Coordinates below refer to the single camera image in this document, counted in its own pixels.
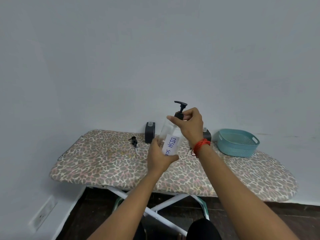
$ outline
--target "pump dispenser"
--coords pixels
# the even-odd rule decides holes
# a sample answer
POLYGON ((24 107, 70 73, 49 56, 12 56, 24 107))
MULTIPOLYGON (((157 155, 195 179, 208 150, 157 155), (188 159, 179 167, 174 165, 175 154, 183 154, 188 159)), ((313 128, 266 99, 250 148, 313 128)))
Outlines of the pump dispenser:
MULTIPOLYGON (((180 111, 176 112, 174 116, 183 120, 184 115, 182 111, 186 108, 187 104, 180 101, 174 102, 180 104, 180 111)), ((166 120, 158 138, 158 145, 166 156, 175 155, 178 152, 182 138, 183 135, 180 128, 171 121, 166 120)))

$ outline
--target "red thread bracelet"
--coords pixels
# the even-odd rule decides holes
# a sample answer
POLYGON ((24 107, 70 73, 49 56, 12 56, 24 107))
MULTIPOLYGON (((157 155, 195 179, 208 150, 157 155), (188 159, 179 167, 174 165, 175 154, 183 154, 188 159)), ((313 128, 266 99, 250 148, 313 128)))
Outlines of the red thread bracelet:
POLYGON ((203 146, 203 145, 209 145, 210 146, 210 141, 208 141, 207 139, 202 139, 201 141, 199 141, 193 148, 193 152, 194 152, 194 155, 196 158, 198 158, 198 152, 200 150, 200 148, 203 146))

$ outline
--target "floor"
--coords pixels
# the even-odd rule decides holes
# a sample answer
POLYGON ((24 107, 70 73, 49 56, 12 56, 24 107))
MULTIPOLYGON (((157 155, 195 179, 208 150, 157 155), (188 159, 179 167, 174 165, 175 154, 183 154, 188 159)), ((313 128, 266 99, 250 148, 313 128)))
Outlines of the floor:
MULTIPOLYGON (((152 193, 148 207, 153 207, 169 199, 170 195, 152 193)), ((117 196, 107 189, 86 188, 67 219, 57 240, 86 240, 112 213, 117 196)), ((206 202, 210 221, 216 226, 222 239, 237 240, 234 228, 218 198, 202 197, 206 202)), ((300 240, 320 239, 320 207, 293 203, 266 203, 292 229, 300 240)), ((200 205, 187 197, 166 207, 158 214, 188 230, 190 224, 203 218, 200 205)), ((176 239, 175 233, 154 219, 144 219, 148 239, 176 239), (166 231, 166 237, 157 231, 166 231)))

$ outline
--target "electrical socket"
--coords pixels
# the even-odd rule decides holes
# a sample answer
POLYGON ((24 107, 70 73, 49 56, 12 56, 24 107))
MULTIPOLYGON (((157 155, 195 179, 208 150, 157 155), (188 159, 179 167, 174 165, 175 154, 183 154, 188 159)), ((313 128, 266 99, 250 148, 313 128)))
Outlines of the electrical socket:
POLYGON ((34 217, 29 222, 29 228, 32 233, 35 233, 42 223, 45 221, 47 216, 50 214, 52 209, 56 206, 57 201, 54 196, 50 196, 44 205, 38 210, 34 217))

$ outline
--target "teal basket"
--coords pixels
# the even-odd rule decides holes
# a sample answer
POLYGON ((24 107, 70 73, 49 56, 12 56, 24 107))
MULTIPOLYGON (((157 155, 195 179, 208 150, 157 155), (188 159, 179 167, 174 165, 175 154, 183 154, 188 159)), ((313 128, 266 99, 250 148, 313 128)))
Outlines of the teal basket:
POLYGON ((260 141, 253 134, 240 129, 219 130, 218 148, 232 157, 250 157, 260 141))

